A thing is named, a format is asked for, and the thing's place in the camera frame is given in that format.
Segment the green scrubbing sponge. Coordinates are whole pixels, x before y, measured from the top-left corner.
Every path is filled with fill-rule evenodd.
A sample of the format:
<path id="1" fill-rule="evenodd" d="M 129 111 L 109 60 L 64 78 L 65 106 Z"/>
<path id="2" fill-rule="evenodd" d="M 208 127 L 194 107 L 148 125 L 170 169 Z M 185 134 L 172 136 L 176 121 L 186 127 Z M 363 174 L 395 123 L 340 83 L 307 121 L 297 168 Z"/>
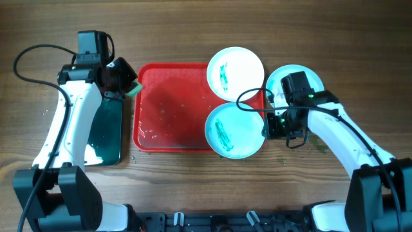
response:
<path id="1" fill-rule="evenodd" d="M 137 80 L 134 80 L 131 85 L 124 91 L 128 97 L 136 96 L 143 89 L 143 85 Z"/>

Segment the pale green plate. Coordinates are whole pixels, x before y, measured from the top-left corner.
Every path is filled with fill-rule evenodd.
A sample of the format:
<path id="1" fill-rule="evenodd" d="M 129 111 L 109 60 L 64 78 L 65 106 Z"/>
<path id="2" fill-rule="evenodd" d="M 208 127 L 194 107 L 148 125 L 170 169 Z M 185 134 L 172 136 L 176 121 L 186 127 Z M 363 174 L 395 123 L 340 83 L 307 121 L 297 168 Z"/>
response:
<path id="1" fill-rule="evenodd" d="M 288 106 L 281 80 L 291 73 L 298 72 L 305 73 L 309 87 L 305 89 L 297 88 L 293 90 L 293 93 L 309 95 L 310 93 L 324 91 L 323 82 L 313 70 L 299 64 L 284 65 L 272 72 L 267 81 L 266 89 L 270 90 L 274 94 L 274 101 L 270 103 L 273 108 Z"/>
<path id="2" fill-rule="evenodd" d="M 263 145 L 262 116 L 246 104 L 222 104 L 205 121 L 205 138 L 213 151 L 228 159 L 245 159 Z"/>

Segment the white plate with stain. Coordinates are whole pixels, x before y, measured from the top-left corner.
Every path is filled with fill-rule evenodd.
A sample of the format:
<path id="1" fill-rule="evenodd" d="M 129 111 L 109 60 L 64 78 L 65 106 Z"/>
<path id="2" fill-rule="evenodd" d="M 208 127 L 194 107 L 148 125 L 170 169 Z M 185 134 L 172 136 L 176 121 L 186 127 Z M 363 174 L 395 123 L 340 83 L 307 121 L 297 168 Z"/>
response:
<path id="1" fill-rule="evenodd" d="M 220 50 L 209 61 L 206 74 L 211 90 L 219 98 L 246 101 L 252 98 L 265 79 L 260 58 L 252 51 L 234 46 Z"/>

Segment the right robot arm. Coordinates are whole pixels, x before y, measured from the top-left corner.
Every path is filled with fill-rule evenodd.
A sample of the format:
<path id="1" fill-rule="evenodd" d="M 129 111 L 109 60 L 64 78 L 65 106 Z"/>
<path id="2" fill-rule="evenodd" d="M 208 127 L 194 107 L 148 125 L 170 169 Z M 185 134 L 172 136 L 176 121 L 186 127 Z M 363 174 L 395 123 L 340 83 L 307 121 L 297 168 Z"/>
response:
<path id="1" fill-rule="evenodd" d="M 306 207 L 308 231 L 411 231 L 411 159 L 374 143 L 329 91 L 288 92 L 286 106 L 266 109 L 264 135 L 291 140 L 317 135 L 350 176 L 345 202 Z"/>

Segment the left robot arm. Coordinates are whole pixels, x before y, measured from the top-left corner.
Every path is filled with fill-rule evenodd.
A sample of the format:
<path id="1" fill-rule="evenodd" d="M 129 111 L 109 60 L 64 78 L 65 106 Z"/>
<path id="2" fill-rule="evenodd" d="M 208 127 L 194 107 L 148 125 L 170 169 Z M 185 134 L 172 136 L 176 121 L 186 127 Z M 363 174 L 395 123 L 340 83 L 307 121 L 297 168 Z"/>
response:
<path id="1" fill-rule="evenodd" d="M 145 231 L 129 204 L 104 202 L 84 171 L 89 134 L 105 92 L 138 88 L 125 59 L 77 63 L 58 74 L 59 101 L 44 146 L 30 169 L 18 170 L 14 191 L 23 208 L 18 226 L 33 231 Z"/>

